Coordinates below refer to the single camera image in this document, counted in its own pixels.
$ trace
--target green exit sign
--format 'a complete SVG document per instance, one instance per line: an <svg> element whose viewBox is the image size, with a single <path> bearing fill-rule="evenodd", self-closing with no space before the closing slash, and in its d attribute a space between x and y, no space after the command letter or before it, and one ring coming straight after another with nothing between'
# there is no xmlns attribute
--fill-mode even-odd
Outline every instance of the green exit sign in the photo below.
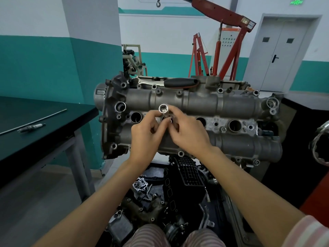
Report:
<svg viewBox="0 0 329 247"><path fill-rule="evenodd" d="M294 0L290 2L290 5L301 5L304 0Z"/></svg>

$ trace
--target engine crane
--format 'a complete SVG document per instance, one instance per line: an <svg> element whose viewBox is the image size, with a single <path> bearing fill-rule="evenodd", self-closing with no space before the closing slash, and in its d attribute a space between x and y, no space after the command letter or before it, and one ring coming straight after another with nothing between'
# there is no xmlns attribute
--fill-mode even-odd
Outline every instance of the engine crane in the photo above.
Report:
<svg viewBox="0 0 329 247"><path fill-rule="evenodd" d="M239 55L240 55L240 49L241 49L241 43L244 39L247 32L251 32L253 28L255 27L256 23L249 18L239 15L233 11L230 11L224 7L221 7L215 3L212 3L207 0L185 0L192 4L192 7L203 13L205 16L208 16L209 18L212 18L218 22L220 22L220 35L221 35L221 28L222 25L230 25L235 27L240 27L241 30L239 32L238 37L236 38L236 41L219 73L219 77L221 80L224 79L232 61L232 71L230 80L235 80L236 75L236 69L237 64L239 61ZM196 41L198 41L199 49L196 49ZM218 61L220 57L220 36L218 37L218 41L216 42L216 49L215 49L215 55L214 55L214 67L213 67L213 76L217 76L217 68L218 68ZM197 33L193 37L193 53L194 54L194 64L195 64L195 75L202 75L201 73L201 59L200 55L202 57L202 61L205 67L206 75L209 74L205 53L203 51L203 47L201 44L201 37L200 34Z"/></svg>

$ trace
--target door frame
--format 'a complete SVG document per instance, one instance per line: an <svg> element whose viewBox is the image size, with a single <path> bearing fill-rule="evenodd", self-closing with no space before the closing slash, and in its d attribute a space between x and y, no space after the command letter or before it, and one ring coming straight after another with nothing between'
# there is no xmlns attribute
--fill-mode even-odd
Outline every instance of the door frame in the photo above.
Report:
<svg viewBox="0 0 329 247"><path fill-rule="evenodd" d="M284 18L287 18L287 19L296 18L296 19L309 20L309 21L311 21L311 25L306 31L306 34L305 34L305 36L303 38L303 41L302 41L302 44L300 45L300 48L298 50L298 53L296 55L296 58L295 58L295 60L292 64L292 66L291 66L291 69L289 71L288 77L286 79L286 82L285 82L283 90L282 90L283 93L289 92L290 87L294 82L295 76L296 76L296 74L299 70L299 67L302 63L302 60L305 56L305 53L306 53L306 51L307 51L307 49L310 45L310 42L313 38L313 35L314 35L314 33L315 33L315 31L318 27L318 24L320 22L321 17L322 17L322 15L286 15L286 14L267 14L267 13L263 13L262 16L261 16L261 20L259 22L259 25L258 25L258 29L257 29L257 33L256 33L256 36L255 36L254 43L253 43L252 48L251 48L251 52L250 52L250 55L249 55L249 60L248 60L248 64L247 64L247 67L246 67L246 70L245 70L243 81L248 81L248 83L251 84L252 88L261 90L261 85L259 85L259 83L253 83L253 80L248 80L248 75L251 71L250 66L252 64L250 59L252 59L252 57L254 57L256 47L257 47L256 42L259 39L261 25L262 25L263 20L265 18L283 18L283 19Z"/></svg>

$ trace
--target engine block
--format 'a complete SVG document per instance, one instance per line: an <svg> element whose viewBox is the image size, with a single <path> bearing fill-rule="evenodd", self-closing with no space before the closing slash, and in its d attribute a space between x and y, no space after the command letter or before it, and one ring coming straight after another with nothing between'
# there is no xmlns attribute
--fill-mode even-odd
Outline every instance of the engine block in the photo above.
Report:
<svg viewBox="0 0 329 247"><path fill-rule="evenodd" d="M192 78L198 80L198 85L181 89L165 87L164 77L139 76L127 80L123 74L99 84L94 100L103 113L99 121L104 159L127 153L131 127L162 104L174 105L195 116L207 130L211 144L236 163L258 165L260 161L277 162L281 158L279 136L260 126L279 119L279 96L259 98L260 92L249 91L246 82L221 81L217 76ZM168 132L158 152L193 158L173 143Z"/></svg>

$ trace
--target ratchet handle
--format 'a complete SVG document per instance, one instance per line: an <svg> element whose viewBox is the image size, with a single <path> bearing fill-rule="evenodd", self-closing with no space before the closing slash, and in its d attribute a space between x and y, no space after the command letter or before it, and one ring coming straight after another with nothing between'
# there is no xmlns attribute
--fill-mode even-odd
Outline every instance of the ratchet handle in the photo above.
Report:
<svg viewBox="0 0 329 247"><path fill-rule="evenodd" d="M199 81L194 78L172 78L166 79L163 82L164 86L167 88L191 88L199 85Z"/></svg>

